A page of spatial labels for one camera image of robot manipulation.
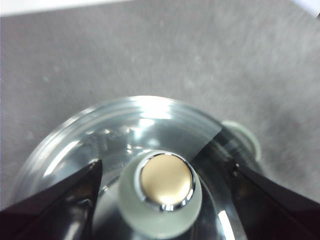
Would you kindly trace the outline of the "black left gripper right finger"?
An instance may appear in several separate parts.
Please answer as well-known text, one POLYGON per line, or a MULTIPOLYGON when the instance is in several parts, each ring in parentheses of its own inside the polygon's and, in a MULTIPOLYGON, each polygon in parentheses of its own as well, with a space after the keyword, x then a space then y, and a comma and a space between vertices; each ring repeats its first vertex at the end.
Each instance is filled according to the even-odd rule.
POLYGON ((318 240, 320 204, 235 163, 232 201, 249 240, 318 240))

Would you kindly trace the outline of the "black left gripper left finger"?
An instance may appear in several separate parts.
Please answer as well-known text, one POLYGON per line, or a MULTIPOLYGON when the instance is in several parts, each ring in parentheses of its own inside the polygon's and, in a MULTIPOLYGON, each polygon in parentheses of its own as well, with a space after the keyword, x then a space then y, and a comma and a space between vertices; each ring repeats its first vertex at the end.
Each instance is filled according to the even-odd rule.
POLYGON ((0 212, 2 240, 90 240, 102 180, 94 160, 58 183, 0 212))

